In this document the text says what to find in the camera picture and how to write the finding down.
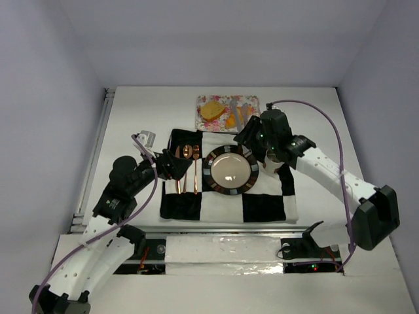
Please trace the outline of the black and white checkered cloth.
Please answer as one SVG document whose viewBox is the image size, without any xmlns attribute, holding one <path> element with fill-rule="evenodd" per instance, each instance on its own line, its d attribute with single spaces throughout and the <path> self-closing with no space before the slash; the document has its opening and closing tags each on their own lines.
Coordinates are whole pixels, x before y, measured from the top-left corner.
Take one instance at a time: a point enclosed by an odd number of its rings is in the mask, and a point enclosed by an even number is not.
<svg viewBox="0 0 419 314">
<path fill-rule="evenodd" d="M 277 173 L 267 173 L 263 161 L 259 162 L 259 176 L 255 186 L 244 194 L 226 196 L 210 190 L 202 180 L 202 162 L 215 148 L 222 145 L 239 145 L 233 135 L 202 131 L 174 129 L 168 148 L 175 152 L 177 146 L 198 145 L 198 193 L 194 194 L 194 159 L 187 171 L 187 192 L 177 194 L 176 183 L 162 184 L 160 216 L 169 220 L 197 220 L 207 223 L 264 223 L 298 220 L 294 178 L 288 166 Z"/>
</svg>

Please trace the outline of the rose gold spoon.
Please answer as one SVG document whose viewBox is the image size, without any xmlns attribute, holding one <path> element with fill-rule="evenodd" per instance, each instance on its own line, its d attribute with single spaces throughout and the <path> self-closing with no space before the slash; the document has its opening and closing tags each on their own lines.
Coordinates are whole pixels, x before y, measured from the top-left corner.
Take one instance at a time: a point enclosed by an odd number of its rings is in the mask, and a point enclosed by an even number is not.
<svg viewBox="0 0 419 314">
<path fill-rule="evenodd" d="M 192 157 L 192 146 L 191 145 L 185 145 L 183 147 L 183 156 L 186 159 L 190 159 Z M 186 193 L 187 192 L 187 173 L 185 173 L 184 176 L 184 181 L 183 181 L 183 189 L 182 189 L 182 193 Z"/>
</svg>

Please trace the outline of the rose gold fork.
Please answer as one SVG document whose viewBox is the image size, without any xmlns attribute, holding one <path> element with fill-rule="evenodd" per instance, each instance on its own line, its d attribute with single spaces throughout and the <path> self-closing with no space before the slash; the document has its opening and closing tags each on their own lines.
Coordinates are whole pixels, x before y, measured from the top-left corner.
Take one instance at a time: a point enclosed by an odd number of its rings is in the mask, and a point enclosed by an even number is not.
<svg viewBox="0 0 419 314">
<path fill-rule="evenodd" d="M 194 159 L 194 194 L 197 195 L 198 193 L 198 167 L 197 161 L 200 157 L 200 148 L 198 145 L 194 145 L 192 148 L 192 157 Z"/>
</svg>

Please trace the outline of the dark rimmed ceramic plate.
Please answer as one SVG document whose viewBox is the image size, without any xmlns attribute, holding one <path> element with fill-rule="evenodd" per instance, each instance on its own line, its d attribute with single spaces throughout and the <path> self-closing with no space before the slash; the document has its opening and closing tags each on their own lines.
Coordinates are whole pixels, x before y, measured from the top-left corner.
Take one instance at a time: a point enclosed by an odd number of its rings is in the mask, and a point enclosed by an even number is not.
<svg viewBox="0 0 419 314">
<path fill-rule="evenodd" d="M 226 195 L 244 194 L 255 186 L 258 161 L 241 145 L 222 145 L 213 149 L 202 162 L 202 180 L 212 191 Z"/>
</svg>

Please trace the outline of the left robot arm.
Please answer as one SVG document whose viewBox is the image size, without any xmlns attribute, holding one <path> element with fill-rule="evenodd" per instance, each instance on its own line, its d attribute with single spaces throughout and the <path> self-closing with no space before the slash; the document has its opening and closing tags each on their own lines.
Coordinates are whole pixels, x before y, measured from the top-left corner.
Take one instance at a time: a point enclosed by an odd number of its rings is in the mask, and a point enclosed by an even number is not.
<svg viewBox="0 0 419 314">
<path fill-rule="evenodd" d="M 144 153 L 141 163 L 131 156 L 117 158 L 79 246 L 30 292 L 32 313 L 89 313 L 91 301 L 117 268 L 145 253 L 145 232 L 129 225 L 143 210 L 137 206 L 137 194 L 159 179 L 181 179 L 191 164 L 168 149 Z"/>
</svg>

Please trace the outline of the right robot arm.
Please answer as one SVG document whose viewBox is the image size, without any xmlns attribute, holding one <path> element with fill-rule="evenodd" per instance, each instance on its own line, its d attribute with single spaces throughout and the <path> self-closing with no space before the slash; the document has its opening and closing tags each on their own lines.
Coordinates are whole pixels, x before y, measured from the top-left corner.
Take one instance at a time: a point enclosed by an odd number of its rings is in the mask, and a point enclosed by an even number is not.
<svg viewBox="0 0 419 314">
<path fill-rule="evenodd" d="M 373 250 L 400 225 L 397 194 L 352 175 L 344 168 L 344 157 L 332 161 L 304 135 L 295 135 L 287 116 L 269 103 L 266 111 L 252 116 L 234 141 L 252 152 L 273 154 L 281 165 L 310 177 L 344 204 L 346 219 L 318 222 L 308 235 L 318 247 L 348 245 Z"/>
</svg>

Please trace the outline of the white metal cup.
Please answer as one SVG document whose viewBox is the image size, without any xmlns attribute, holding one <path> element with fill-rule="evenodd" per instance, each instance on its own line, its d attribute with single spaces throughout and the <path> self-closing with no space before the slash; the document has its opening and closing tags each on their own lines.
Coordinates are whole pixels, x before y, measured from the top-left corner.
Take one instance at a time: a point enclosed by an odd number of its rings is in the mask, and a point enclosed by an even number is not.
<svg viewBox="0 0 419 314">
<path fill-rule="evenodd" d="M 283 165 L 272 150 L 266 151 L 263 167 L 267 173 L 277 173 Z"/>
</svg>

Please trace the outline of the floral rectangular tray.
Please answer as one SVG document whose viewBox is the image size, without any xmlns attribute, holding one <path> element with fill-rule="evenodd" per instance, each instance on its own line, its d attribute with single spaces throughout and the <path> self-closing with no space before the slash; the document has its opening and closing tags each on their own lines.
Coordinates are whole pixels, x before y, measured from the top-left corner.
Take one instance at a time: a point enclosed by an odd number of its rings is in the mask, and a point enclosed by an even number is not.
<svg viewBox="0 0 419 314">
<path fill-rule="evenodd" d="M 230 115 L 229 103 L 232 99 L 237 99 L 237 106 L 242 106 L 244 103 L 248 104 L 248 107 L 253 108 L 252 116 L 260 115 L 260 102 L 257 96 L 247 96 L 247 95 L 201 95 L 196 99 L 196 118 L 195 118 L 195 128 L 200 131 L 210 131 L 210 132 L 221 132 L 221 133 L 237 133 L 236 128 L 227 130 L 225 128 L 225 120 Z M 200 107 L 206 104 L 209 101 L 218 101 L 225 105 L 226 111 L 220 116 L 217 120 L 212 122 L 205 122 L 200 115 Z"/>
</svg>

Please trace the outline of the orange striped croissant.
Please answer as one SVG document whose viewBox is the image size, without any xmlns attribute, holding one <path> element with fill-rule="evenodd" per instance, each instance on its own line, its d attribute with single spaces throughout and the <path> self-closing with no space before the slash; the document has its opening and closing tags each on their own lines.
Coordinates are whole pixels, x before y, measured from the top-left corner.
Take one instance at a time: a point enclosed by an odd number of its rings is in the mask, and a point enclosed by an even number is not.
<svg viewBox="0 0 419 314">
<path fill-rule="evenodd" d="M 237 111 L 238 117 L 240 119 L 240 125 L 243 126 L 244 125 L 244 117 L 243 117 L 242 113 L 244 112 L 244 107 L 243 106 L 237 106 L 236 111 Z M 252 107 L 247 107 L 247 117 L 249 118 L 252 114 L 253 114 L 253 108 Z M 225 128 L 227 130 L 230 130 L 230 129 L 235 128 L 235 127 L 236 127 L 235 115 L 234 115 L 233 112 L 230 112 L 230 115 L 225 120 Z"/>
</svg>

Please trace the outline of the aluminium front rail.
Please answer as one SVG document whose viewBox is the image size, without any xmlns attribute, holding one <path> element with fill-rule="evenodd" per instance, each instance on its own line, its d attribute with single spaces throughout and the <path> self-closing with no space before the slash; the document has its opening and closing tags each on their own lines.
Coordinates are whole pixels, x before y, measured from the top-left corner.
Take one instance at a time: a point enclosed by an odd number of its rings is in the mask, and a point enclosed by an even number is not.
<svg viewBox="0 0 419 314">
<path fill-rule="evenodd" d="M 137 226 L 145 232 L 150 233 L 296 233 L 302 232 L 306 227 L 201 227 L 201 226 Z"/>
</svg>

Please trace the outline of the yellow cake slice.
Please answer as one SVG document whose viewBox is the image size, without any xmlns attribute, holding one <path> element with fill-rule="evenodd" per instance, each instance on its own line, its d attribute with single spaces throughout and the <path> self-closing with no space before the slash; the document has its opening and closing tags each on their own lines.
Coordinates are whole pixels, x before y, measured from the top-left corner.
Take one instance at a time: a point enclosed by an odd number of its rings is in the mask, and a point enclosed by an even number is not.
<svg viewBox="0 0 419 314">
<path fill-rule="evenodd" d="M 225 105 L 218 101 L 209 101 L 200 107 L 200 115 L 205 122 L 217 120 L 225 111 Z"/>
</svg>

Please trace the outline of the aluminium side rail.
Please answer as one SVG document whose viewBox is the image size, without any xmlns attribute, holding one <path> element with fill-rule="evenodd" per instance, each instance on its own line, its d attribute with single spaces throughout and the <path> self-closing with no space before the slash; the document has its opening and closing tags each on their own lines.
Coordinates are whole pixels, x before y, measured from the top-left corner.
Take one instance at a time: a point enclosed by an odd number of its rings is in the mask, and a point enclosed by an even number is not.
<svg viewBox="0 0 419 314">
<path fill-rule="evenodd" d="M 101 110 L 98 128 L 96 130 L 92 151 L 86 168 L 86 173 L 82 182 L 79 200 L 77 202 L 75 213 L 72 216 L 71 224 L 67 232 L 68 234 L 80 234 L 83 232 L 85 228 L 83 221 L 84 215 L 86 213 L 88 197 L 90 195 L 92 182 L 98 164 L 100 150 L 103 143 L 103 138 L 109 120 L 113 100 L 115 98 L 116 90 L 116 87 L 108 87 L 105 89 L 105 96 L 103 100 L 103 106 Z"/>
</svg>

